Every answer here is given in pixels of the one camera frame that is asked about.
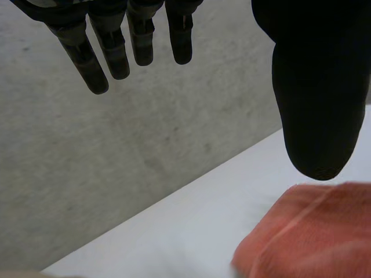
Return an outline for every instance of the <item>white surface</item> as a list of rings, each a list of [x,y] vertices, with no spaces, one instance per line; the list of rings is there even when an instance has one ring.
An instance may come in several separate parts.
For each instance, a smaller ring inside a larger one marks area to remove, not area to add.
[[[356,150],[332,182],[371,181],[371,109]],[[238,243],[290,186],[282,130],[44,271],[88,278],[233,277]]]

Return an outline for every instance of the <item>orange cloth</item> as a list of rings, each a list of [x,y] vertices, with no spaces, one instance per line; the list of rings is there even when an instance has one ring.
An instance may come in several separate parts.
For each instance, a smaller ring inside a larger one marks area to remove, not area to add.
[[[371,184],[291,187],[232,265],[246,278],[371,278]]]

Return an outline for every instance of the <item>concrete floor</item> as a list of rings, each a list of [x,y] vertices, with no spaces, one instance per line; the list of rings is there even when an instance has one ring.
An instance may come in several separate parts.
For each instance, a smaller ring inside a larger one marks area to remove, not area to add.
[[[281,126],[273,43],[249,1],[205,1],[194,58],[173,61],[165,11],[155,60],[93,95],[57,39],[0,1],[0,269],[42,269]]]

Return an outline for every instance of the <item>folded towel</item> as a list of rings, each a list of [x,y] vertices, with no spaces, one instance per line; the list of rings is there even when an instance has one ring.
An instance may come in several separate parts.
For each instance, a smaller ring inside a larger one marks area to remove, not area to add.
[[[248,278],[370,278],[371,184],[288,189],[232,265]]]

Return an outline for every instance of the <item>white table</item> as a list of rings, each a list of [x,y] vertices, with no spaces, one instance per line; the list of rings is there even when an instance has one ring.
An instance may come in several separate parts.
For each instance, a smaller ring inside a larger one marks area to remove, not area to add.
[[[371,181],[370,142],[368,107],[356,150],[332,183]],[[44,272],[86,278],[234,277],[229,263],[239,242],[288,187],[308,181],[290,163],[280,130]]]

